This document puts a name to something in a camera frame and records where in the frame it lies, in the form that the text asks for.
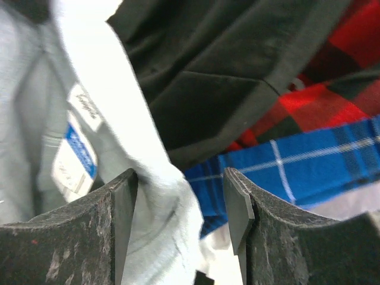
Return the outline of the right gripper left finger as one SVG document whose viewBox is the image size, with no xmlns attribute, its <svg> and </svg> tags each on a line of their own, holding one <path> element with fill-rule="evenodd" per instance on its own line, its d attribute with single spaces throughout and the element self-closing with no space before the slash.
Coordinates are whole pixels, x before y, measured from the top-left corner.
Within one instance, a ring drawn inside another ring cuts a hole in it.
<svg viewBox="0 0 380 285">
<path fill-rule="evenodd" d="M 1 284 L 120 284 L 138 188 L 129 169 L 28 222 L 1 226 Z"/>
</svg>

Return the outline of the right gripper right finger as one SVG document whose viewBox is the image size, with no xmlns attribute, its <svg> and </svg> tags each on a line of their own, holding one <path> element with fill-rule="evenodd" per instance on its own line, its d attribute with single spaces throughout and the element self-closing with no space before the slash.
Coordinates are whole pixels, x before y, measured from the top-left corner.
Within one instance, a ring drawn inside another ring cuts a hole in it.
<svg viewBox="0 0 380 285">
<path fill-rule="evenodd" d="M 244 284 L 378 284 L 379 212 L 345 221 L 305 211 L 234 168 L 223 175 Z"/>
</svg>

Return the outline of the grey button shirt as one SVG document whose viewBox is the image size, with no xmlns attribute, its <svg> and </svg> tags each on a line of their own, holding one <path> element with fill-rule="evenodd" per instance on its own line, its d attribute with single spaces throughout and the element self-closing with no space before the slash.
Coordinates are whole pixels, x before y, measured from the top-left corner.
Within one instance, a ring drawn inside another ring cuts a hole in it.
<svg viewBox="0 0 380 285">
<path fill-rule="evenodd" d="M 138 178 L 120 284 L 193 284 L 201 210 L 108 20 L 121 1 L 1 2 L 1 226 Z"/>
</svg>

